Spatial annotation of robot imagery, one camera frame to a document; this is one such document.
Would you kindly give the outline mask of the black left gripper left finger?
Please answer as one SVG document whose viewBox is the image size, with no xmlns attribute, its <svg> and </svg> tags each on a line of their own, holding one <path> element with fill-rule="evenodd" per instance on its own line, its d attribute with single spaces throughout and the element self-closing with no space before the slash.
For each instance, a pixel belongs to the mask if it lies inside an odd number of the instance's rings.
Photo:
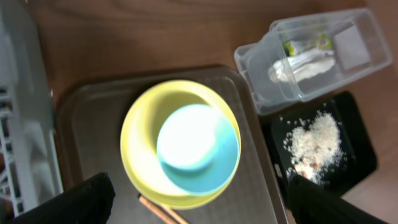
<svg viewBox="0 0 398 224">
<path fill-rule="evenodd" d="M 107 223 L 115 191 L 105 172 L 98 173 L 44 204 L 10 220 L 13 224 Z"/>
</svg>

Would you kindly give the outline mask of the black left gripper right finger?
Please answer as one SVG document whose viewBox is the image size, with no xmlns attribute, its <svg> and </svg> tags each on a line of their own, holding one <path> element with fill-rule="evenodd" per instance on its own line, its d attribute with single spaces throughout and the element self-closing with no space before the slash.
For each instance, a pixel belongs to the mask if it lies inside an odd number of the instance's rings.
<svg viewBox="0 0 398 224">
<path fill-rule="evenodd" d="M 385 224 L 301 175 L 289 179 L 288 200 L 297 223 Z"/>
</svg>

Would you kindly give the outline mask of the rice and nut scraps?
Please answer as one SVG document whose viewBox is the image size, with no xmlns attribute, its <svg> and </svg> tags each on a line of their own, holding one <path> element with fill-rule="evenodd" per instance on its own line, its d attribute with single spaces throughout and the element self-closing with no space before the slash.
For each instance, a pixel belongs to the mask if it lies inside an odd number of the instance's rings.
<svg viewBox="0 0 398 224">
<path fill-rule="evenodd" d="M 281 114 L 271 131 L 280 158 L 274 164 L 278 178 L 298 174 L 330 187 L 339 169 L 348 168 L 343 123 L 332 103 Z"/>
</svg>

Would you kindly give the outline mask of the yellow plastic plate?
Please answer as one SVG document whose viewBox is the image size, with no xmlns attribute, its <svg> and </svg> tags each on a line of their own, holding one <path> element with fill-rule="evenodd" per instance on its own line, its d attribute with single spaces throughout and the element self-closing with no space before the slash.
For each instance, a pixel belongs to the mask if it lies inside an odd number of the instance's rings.
<svg viewBox="0 0 398 224">
<path fill-rule="evenodd" d="M 121 130 L 121 157 L 124 169 L 135 188 L 154 203 L 176 209 L 193 209 L 219 196 L 220 190 L 193 195 L 173 184 L 162 171 L 157 157 L 157 137 L 165 120 L 177 109 L 190 104 L 204 104 L 221 111 L 241 136 L 238 122 L 219 94 L 201 83 L 170 80 L 145 91 L 130 107 Z"/>
</svg>

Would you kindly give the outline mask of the light blue plastic bowl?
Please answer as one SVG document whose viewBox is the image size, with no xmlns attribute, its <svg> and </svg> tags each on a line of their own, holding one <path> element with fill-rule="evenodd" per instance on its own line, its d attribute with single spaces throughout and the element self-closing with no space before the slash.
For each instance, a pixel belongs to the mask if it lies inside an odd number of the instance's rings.
<svg viewBox="0 0 398 224">
<path fill-rule="evenodd" d="M 232 123 L 221 111 L 204 104 L 174 111 L 159 131 L 156 150 L 167 178 L 193 195 L 223 188 L 240 160 L 240 143 Z"/>
</svg>

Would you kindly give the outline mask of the white paper napkin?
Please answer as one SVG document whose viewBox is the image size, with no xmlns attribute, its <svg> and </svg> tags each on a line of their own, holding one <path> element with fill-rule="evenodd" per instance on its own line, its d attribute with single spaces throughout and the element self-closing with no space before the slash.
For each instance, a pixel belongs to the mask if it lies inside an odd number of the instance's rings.
<svg viewBox="0 0 398 224">
<path fill-rule="evenodd" d="M 276 61 L 268 69 L 269 78 L 277 82 L 301 82 L 329 71 L 336 63 L 333 50 L 312 49 Z"/>
</svg>

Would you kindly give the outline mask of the green silver snack wrapper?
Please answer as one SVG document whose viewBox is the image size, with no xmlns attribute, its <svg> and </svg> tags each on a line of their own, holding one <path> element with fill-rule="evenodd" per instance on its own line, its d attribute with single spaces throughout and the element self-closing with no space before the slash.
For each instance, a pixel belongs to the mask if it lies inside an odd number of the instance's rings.
<svg viewBox="0 0 398 224">
<path fill-rule="evenodd" d="M 312 49 L 331 50 L 333 42 L 328 34 L 321 32 L 305 40 L 289 40 L 283 43 L 287 56 L 296 56 Z"/>
</svg>

